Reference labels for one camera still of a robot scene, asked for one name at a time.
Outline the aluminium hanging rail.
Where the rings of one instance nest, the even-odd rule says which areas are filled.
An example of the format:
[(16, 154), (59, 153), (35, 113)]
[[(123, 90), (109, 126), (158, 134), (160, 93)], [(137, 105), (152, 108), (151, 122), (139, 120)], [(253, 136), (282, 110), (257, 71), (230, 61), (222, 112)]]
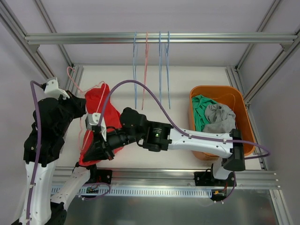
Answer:
[(294, 33), (40, 33), (27, 34), (30, 45), (87, 44), (291, 44)]

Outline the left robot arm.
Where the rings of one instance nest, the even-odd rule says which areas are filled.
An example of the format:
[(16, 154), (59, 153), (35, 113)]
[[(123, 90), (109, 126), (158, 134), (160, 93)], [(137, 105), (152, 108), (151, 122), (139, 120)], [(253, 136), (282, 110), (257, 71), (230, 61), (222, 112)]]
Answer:
[(93, 183), (97, 171), (78, 165), (59, 192), (52, 195), (54, 171), (65, 144), (64, 136), (74, 119), (86, 114), (86, 99), (67, 91), (67, 98), (47, 97), (33, 101), (32, 131), (24, 143), (26, 194), (21, 216), (15, 225), (62, 225), (68, 208), (84, 183)]

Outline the pink hanger with green top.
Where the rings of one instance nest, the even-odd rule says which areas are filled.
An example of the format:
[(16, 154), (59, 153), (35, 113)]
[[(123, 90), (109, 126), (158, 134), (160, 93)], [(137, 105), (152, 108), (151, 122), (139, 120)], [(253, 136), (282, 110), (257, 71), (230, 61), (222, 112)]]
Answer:
[[(143, 84), (144, 84), (144, 86), (146, 86), (146, 81), (147, 81), (147, 67), (148, 67), (148, 57), (149, 57), (148, 36), (149, 36), (149, 33), (146, 32), (146, 39), (145, 39), (145, 64), (144, 64), (144, 77), (143, 77)], [(145, 99), (145, 88), (143, 88), (143, 91), (142, 91), (142, 110), (144, 109), (144, 99)]]

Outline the blue hanger with white top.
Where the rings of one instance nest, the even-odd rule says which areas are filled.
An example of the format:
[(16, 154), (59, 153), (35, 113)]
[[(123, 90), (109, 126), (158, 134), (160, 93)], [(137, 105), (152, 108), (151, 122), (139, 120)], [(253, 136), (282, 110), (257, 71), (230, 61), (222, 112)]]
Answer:
[(158, 38), (158, 52), (159, 52), (159, 101), (162, 102), (162, 43), (161, 32), (159, 32)]

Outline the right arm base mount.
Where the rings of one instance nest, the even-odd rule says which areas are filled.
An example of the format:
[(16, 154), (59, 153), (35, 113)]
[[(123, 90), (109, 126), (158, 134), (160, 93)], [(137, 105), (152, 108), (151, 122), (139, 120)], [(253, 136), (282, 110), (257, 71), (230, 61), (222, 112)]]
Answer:
[(199, 186), (203, 186), (203, 187), (209, 186), (212, 183), (210, 170), (206, 170), (204, 172), (201, 172), (201, 171), (194, 172), (194, 180), (195, 180), (195, 185), (198, 187)]

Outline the green tank top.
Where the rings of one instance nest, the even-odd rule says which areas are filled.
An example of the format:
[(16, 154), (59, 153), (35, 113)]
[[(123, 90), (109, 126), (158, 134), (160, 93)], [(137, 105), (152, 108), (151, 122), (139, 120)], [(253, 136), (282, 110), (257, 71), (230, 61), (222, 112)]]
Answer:
[(205, 110), (209, 105), (216, 104), (217, 101), (205, 97), (203, 95), (197, 95), (192, 98), (192, 109), (194, 115), (195, 130), (202, 132), (207, 124), (210, 124), (205, 116)]

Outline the blue hanger with black top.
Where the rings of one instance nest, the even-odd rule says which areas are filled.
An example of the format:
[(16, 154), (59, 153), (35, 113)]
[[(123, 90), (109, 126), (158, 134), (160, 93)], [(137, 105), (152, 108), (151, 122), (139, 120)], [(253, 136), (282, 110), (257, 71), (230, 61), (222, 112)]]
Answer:
[(170, 75), (169, 75), (169, 46), (170, 46), (170, 32), (168, 32), (167, 43), (165, 44), (165, 66), (166, 66), (166, 78), (167, 78), (167, 95), (168, 95), (168, 106), (171, 108), (170, 98)]

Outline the red tank top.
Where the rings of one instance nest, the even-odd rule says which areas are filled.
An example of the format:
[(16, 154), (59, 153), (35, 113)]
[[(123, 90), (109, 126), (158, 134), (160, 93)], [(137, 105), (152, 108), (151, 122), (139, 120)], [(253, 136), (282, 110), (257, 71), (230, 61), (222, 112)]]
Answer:
[[(86, 93), (86, 99), (88, 100), (87, 103), (87, 108), (89, 111), (88, 114), (102, 112), (104, 101), (106, 100), (109, 92), (110, 92), (110, 88), (108, 84), (106, 84), (105, 89), (104, 89), (104, 85), (102, 85), (100, 89), (93, 89), (92, 91)], [(108, 101), (105, 108), (104, 120), (107, 127), (121, 128), (120, 113), (111, 104), (110, 100)], [(79, 158), (80, 166), (94, 165), (94, 164), (84, 164), (82, 162), (83, 154), (86, 153), (86, 151), (88, 150), (89, 146), (92, 143), (92, 139), (93, 139), (92, 131), (86, 130), (83, 137), (83, 141), (85, 140), (87, 142), (85, 148), (80, 152), (80, 158)]]

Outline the grey tank top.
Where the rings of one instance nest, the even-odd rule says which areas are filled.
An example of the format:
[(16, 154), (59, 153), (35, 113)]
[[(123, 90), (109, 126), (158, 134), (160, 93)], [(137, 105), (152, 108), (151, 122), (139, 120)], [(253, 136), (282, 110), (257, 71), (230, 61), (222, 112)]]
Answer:
[(202, 130), (205, 133), (230, 133), (236, 129), (236, 115), (227, 105), (208, 105), (204, 115), (209, 122)]

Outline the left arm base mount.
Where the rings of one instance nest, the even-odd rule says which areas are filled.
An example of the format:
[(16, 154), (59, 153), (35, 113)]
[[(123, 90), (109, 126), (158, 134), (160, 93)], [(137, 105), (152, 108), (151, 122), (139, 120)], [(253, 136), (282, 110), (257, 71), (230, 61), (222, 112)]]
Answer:
[(91, 172), (90, 180), (92, 183), (111, 184), (113, 171), (109, 169), (96, 169)]

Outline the blue hanger with grey top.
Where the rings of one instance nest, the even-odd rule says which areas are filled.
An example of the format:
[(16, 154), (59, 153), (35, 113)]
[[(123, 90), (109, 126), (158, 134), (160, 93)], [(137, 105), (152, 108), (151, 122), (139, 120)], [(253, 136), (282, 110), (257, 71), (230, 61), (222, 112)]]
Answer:
[[(134, 40), (133, 40), (133, 80), (137, 80), (137, 74), (136, 74), (136, 59), (138, 54), (138, 44), (136, 43), (136, 36), (137, 32), (134, 33)], [(137, 109), (137, 84), (134, 83), (134, 93), (135, 93), (135, 109)]]

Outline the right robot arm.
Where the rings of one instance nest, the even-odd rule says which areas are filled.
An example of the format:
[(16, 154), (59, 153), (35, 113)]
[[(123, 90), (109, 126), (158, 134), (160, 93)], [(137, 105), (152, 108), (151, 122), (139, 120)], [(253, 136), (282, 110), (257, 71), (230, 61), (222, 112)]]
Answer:
[(184, 130), (168, 123), (147, 120), (132, 108), (125, 108), (120, 115), (121, 128), (107, 132), (106, 128), (91, 125), (93, 138), (83, 153), (81, 163), (112, 160), (114, 150), (136, 143), (153, 152), (162, 150), (191, 150), (216, 155), (221, 159), (213, 163), (210, 182), (220, 186), (231, 172), (246, 169), (241, 135), (233, 129), (230, 133), (210, 134)]

